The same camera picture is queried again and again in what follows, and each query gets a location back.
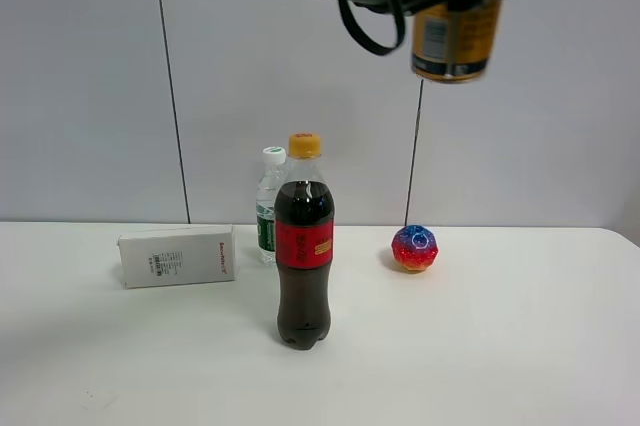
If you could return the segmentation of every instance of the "wall seam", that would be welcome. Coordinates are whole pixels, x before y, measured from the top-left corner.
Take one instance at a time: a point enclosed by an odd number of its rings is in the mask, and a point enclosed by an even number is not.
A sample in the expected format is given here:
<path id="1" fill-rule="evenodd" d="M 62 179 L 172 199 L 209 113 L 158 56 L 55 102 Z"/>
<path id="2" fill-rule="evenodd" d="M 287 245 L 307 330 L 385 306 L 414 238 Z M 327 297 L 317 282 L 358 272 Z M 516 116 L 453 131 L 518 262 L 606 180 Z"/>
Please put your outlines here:
<path id="1" fill-rule="evenodd" d="M 191 211 L 189 210 L 189 195 L 187 193 L 187 181 L 184 174 L 184 161 L 182 159 L 182 143 L 180 141 L 180 126 L 178 124 L 178 112 L 176 110 L 176 95 L 173 88 L 173 74 L 171 71 L 171 59 L 169 55 L 169 41 L 167 40 L 167 24 L 164 18 L 164 4 L 158 0 L 160 7 L 160 21 L 162 23 L 162 37 L 164 40 L 164 54 L 167 61 L 167 75 L 169 77 L 169 91 L 171 93 L 171 107 L 173 109 L 173 124 L 176 131 L 176 144 L 178 146 L 178 159 L 180 162 L 180 176 L 182 178 L 182 193 L 184 195 L 184 207 L 187 213 L 187 223 L 191 224 Z"/>
<path id="2" fill-rule="evenodd" d="M 416 165 L 416 150 L 418 148 L 418 135 L 420 134 L 420 114 L 422 113 L 422 92 L 424 90 L 424 79 L 420 80 L 420 94 L 418 96 L 418 111 L 416 112 L 416 129 L 413 136 L 413 151 L 411 153 L 411 170 L 409 172 L 409 189 L 407 191 L 407 207 L 404 213 L 404 225 L 409 222 L 409 209 L 411 208 L 411 189 L 413 187 L 413 170 Z"/>

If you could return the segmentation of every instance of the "can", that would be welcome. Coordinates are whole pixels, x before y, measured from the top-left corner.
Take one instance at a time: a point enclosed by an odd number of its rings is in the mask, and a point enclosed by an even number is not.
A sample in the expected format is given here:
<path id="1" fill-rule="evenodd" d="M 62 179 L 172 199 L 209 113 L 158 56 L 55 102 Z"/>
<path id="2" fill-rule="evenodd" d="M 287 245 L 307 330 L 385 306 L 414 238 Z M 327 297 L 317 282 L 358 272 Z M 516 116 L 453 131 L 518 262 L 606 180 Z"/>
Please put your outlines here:
<path id="1" fill-rule="evenodd" d="M 464 83 L 487 69 L 502 0 L 468 11 L 439 4 L 415 15 L 411 66 L 420 77 L 439 83 Z"/>

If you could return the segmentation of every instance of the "toy ball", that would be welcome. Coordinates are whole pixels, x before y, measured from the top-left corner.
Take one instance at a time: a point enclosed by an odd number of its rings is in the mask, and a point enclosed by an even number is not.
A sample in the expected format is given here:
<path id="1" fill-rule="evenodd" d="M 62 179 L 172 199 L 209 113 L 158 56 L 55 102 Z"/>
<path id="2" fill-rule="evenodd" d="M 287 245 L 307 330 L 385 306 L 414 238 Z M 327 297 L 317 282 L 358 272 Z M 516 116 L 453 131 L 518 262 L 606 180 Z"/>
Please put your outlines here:
<path id="1" fill-rule="evenodd" d="M 438 255 L 436 237 L 427 228 L 417 225 L 405 226 L 398 231 L 391 249 L 396 261 L 412 272 L 424 271 Z"/>

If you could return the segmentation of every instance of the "green label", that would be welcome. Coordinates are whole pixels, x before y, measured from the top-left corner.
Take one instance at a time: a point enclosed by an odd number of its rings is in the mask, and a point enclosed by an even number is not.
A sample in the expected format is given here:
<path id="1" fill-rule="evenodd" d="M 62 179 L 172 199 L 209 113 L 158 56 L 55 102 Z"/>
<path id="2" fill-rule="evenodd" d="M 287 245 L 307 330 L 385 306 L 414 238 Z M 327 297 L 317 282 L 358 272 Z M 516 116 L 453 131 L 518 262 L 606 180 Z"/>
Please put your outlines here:
<path id="1" fill-rule="evenodd" d="M 276 231 L 273 220 L 258 216 L 258 244 L 265 251 L 276 250 Z"/>

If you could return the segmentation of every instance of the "white box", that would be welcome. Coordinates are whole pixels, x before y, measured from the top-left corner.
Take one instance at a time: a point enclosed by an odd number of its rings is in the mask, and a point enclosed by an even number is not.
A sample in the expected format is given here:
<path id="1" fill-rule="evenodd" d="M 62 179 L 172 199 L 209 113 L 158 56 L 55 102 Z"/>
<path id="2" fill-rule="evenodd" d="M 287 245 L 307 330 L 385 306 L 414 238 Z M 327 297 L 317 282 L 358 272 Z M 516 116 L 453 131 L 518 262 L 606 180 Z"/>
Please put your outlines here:
<path id="1" fill-rule="evenodd" d="M 235 279 L 230 225 L 127 233 L 118 246 L 125 288 Z"/>

